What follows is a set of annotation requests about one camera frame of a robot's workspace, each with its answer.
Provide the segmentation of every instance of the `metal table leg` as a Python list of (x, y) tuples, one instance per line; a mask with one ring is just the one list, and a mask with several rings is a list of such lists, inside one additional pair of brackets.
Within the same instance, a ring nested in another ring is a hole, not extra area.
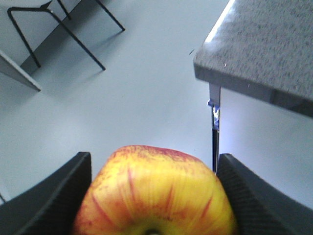
[(212, 170), (216, 172), (219, 161), (219, 135), (220, 135), (220, 106), (221, 106), (221, 87), (210, 84), (210, 100), (208, 105), (211, 107), (212, 114)]

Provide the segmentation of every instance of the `apple skin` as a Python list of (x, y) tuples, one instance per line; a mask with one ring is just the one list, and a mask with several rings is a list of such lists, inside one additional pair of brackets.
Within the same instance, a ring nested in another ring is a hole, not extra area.
[(116, 150), (88, 189), (72, 235), (237, 235), (228, 198), (199, 159), (171, 149)]

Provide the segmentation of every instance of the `floor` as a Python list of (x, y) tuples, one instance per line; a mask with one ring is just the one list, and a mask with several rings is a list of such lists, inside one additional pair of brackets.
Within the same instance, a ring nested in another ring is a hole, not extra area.
[[(79, 151), (93, 176), (117, 148), (176, 149), (211, 167), (207, 83), (193, 57), (226, 0), (104, 1), (126, 28), (93, 1), (65, 20), (103, 62), (101, 69), (57, 28), (29, 73), (36, 92), (0, 79), (0, 188), (7, 199), (33, 186)], [(232, 153), (287, 195), (313, 208), (313, 119), (222, 90), (221, 152)]]

